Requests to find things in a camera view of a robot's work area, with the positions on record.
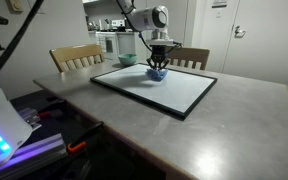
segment kitchen counter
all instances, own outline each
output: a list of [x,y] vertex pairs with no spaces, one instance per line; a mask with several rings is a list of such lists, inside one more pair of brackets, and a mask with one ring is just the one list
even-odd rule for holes
[[[110,33],[114,32],[100,32],[100,31],[88,31],[88,34],[96,34],[96,33]],[[115,32],[117,35],[134,35],[134,32]]]

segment wooden chair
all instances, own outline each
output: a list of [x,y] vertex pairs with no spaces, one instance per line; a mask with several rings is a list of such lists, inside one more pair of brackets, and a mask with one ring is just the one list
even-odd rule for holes
[[208,49],[196,49],[196,48],[181,48],[174,49],[169,53],[167,57],[170,59],[171,65],[191,67],[196,69],[196,64],[201,63],[200,70],[205,70],[208,55],[210,50]]
[[105,61],[101,46],[96,44],[52,49],[50,54],[60,72]]

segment gray tabletop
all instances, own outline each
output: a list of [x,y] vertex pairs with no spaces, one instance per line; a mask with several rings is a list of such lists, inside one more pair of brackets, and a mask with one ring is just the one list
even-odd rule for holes
[[185,121],[90,82],[112,62],[34,82],[199,179],[288,179],[286,85],[169,67],[218,78]]

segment black frame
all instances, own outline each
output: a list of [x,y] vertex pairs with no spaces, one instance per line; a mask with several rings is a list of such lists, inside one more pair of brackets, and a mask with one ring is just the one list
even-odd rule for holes
[[100,85],[103,85],[105,87],[108,87],[110,89],[113,89],[115,91],[117,91],[118,93],[122,94],[122,95],[125,95],[127,97],[131,97],[132,99],[136,100],[136,101],[139,101],[140,103],[144,104],[144,105],[147,105],[148,107],[155,107],[154,109],[155,110],[158,110],[160,112],[164,112],[164,113],[167,113],[169,115],[171,115],[172,117],[176,118],[176,119],[179,119],[181,121],[184,121],[185,118],[192,112],[192,110],[195,108],[195,106],[201,101],[201,99],[208,93],[208,91],[214,86],[214,84],[217,82],[217,78],[213,78],[213,77],[209,77],[209,76],[203,76],[203,75],[199,75],[199,74],[193,74],[193,73],[189,73],[189,72],[183,72],[183,71],[178,71],[178,70],[174,70],[174,69],[169,69],[169,70],[172,70],[172,71],[176,71],[176,72],[181,72],[181,73],[185,73],[185,74],[190,74],[190,75],[194,75],[194,76],[201,76],[201,77],[205,77],[205,78],[209,78],[209,79],[213,79],[214,81],[202,92],[202,94],[186,109],[186,111],[184,113],[180,112],[180,111],[177,111],[173,108],[170,108],[170,107],[167,107],[167,106],[164,106],[160,103],[157,103],[157,102],[154,102],[152,100],[149,100],[145,97],[142,97],[142,96],[139,96],[137,94],[134,94],[134,93],[131,93],[131,92],[128,92],[124,89],[121,89],[119,87],[116,87],[116,86],[113,86],[111,84],[108,84],[108,83],[105,83],[103,81],[100,81],[96,78],[100,77],[100,76],[104,76],[106,74],[110,74],[110,73],[113,73],[115,71],[111,71],[111,72],[108,72],[108,73],[104,73],[104,74],[101,74],[101,75],[98,75],[98,76],[94,76],[92,78],[90,78],[91,81],[95,82],[95,83],[98,83]]

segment black cable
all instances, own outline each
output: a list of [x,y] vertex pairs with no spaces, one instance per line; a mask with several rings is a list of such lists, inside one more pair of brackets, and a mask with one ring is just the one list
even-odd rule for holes
[[7,48],[5,49],[3,54],[0,56],[0,71],[3,68],[3,66],[5,65],[5,63],[8,61],[8,59],[10,58],[12,53],[14,52],[14,50],[17,47],[20,40],[22,39],[25,31],[27,30],[28,26],[30,25],[31,21],[33,20],[34,16],[36,15],[37,11],[40,9],[43,1],[44,0],[36,0],[32,10],[30,11],[28,16],[26,17],[22,27],[17,32],[15,37],[12,39],[10,44],[7,46]]
[[146,44],[144,38],[143,38],[143,35],[142,35],[142,32],[139,32],[139,37],[141,38],[143,44],[146,46],[146,48],[152,52],[152,49]]
[[178,43],[178,42],[174,42],[174,44],[176,44],[175,46],[173,46],[170,50],[168,50],[166,53],[170,53],[171,51],[173,51],[174,49],[181,49],[182,48],[182,43]]
[[136,9],[136,7],[134,6],[134,0],[132,0],[132,9],[129,11],[129,12],[124,12],[124,10],[122,9],[122,14],[124,14],[124,15],[128,15],[128,14],[131,14],[131,12],[134,10],[134,9]]

